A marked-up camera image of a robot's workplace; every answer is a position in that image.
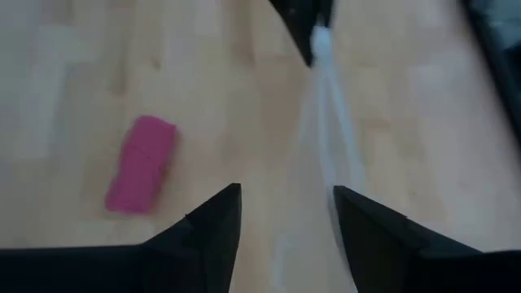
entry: pink object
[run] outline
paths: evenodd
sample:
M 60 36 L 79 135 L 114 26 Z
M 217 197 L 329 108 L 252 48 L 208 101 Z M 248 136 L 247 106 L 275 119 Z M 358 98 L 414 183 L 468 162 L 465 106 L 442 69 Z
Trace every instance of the pink object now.
M 111 211 L 144 213 L 160 191 L 173 149 L 176 126 L 154 116 L 140 116 L 121 148 L 120 169 L 107 193 Z

